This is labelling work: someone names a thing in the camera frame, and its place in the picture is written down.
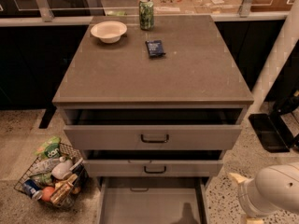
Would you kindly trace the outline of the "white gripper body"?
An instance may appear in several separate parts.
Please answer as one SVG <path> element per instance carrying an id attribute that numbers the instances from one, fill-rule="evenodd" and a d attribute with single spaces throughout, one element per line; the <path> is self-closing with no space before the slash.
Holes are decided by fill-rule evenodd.
<path id="1" fill-rule="evenodd" d="M 267 217 L 267 200 L 258 191 L 253 178 L 247 179 L 238 186 L 238 200 L 249 217 Z"/>

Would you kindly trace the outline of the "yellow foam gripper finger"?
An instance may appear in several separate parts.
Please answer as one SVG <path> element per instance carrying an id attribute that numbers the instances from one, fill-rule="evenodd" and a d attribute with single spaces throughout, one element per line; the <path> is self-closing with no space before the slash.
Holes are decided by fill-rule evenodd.
<path id="1" fill-rule="evenodd" d="M 242 183 L 247 182 L 249 179 L 243 175 L 238 173 L 229 173 L 228 176 L 232 181 L 234 181 L 237 185 L 241 185 Z"/>

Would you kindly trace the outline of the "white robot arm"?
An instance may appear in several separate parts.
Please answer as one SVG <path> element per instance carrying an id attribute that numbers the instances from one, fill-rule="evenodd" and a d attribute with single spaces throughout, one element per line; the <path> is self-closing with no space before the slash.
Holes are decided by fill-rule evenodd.
<path id="1" fill-rule="evenodd" d="M 237 184 L 238 200 L 248 217 L 268 217 L 277 210 L 299 214 L 299 162 L 268 166 L 253 178 L 237 173 L 229 177 Z"/>

